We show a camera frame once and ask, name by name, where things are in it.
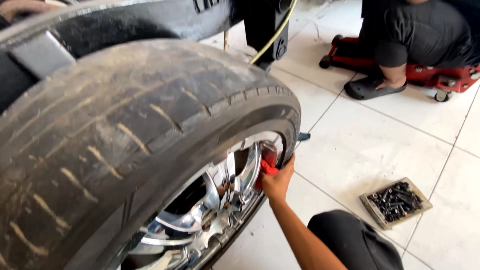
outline red floor jack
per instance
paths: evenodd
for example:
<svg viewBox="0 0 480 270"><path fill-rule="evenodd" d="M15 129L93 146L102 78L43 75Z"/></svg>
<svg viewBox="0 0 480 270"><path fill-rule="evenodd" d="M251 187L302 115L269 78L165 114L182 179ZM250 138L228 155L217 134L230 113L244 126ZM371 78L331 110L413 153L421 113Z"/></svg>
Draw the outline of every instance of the red floor jack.
<svg viewBox="0 0 480 270"><path fill-rule="evenodd" d="M380 68L371 57L362 53L357 37L338 35L332 40L332 49L320 61L320 67L340 67L366 75L382 75ZM437 89L435 100L448 101L453 92L465 92L480 78L480 65L443 69L407 63L407 81L409 84L429 86Z"/></svg>

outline white tile floor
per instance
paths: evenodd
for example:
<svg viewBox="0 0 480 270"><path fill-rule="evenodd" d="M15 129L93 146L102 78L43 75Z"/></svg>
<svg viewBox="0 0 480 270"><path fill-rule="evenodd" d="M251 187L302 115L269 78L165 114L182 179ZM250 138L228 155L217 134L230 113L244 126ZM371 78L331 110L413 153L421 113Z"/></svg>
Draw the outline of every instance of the white tile floor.
<svg viewBox="0 0 480 270"><path fill-rule="evenodd" d="M409 177L433 209L382 232L399 250L405 270L480 269L480 83L446 103L414 86L368 101L350 99L343 85L361 74L322 70L318 62L336 34L358 34L360 8L361 0L299 2L288 52L271 71L297 95L300 129L312 134L297 148L288 203L305 224L316 213L344 209L377 227L358 196ZM204 42L220 48L222 40L219 35ZM246 45L243 24L230 31L230 46L245 59L255 53ZM213 269L300 268L264 204Z"/></svg>

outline chrome rim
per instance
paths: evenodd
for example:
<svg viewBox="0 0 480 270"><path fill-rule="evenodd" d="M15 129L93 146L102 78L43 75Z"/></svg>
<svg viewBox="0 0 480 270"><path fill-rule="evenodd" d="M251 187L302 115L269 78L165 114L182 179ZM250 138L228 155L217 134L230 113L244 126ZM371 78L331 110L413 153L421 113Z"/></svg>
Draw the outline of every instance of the chrome rim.
<svg viewBox="0 0 480 270"><path fill-rule="evenodd" d="M204 195L185 213L170 210L173 204L175 207L187 204L188 196L187 199L178 196L180 203L174 200L164 211L155 213L124 248L123 257L127 258L122 259L124 263L110 269L196 270L203 267L261 201L263 193L255 184L262 158L277 165L283 149L281 136L273 131L257 133L235 144L187 181L201 183ZM243 159L238 159L240 153L245 156ZM188 186L179 194L187 192L190 192ZM135 261L134 266L126 264L127 260Z"/></svg>

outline tray of bolts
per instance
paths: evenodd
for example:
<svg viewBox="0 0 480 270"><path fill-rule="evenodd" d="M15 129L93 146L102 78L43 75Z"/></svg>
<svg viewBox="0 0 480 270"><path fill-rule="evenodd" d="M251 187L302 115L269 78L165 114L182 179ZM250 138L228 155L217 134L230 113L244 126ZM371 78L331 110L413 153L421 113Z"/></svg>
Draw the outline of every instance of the tray of bolts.
<svg viewBox="0 0 480 270"><path fill-rule="evenodd" d="M383 230L433 207L407 177L365 193L360 200Z"/></svg>

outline yellow air hose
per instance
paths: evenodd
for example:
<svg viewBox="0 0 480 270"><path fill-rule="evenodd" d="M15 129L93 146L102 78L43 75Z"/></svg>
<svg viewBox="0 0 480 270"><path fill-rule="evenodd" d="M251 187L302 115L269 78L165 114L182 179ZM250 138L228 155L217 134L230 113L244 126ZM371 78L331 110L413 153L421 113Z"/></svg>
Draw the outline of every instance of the yellow air hose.
<svg viewBox="0 0 480 270"><path fill-rule="evenodd" d="M290 19L290 16L292 15L293 8L295 7L296 3L297 3L297 0L293 0L290 10L285 16L285 19L283 20L282 24L278 27L277 31L275 32L275 35L273 35L273 37L267 42L267 44L265 44L265 46L252 58L252 60L250 60L250 62L248 62L249 64L255 63L260 58L260 56L262 56L268 50L268 48L273 44L273 42L280 35L280 33L282 33L283 28L285 28L285 26L288 23L288 20Z"/></svg>

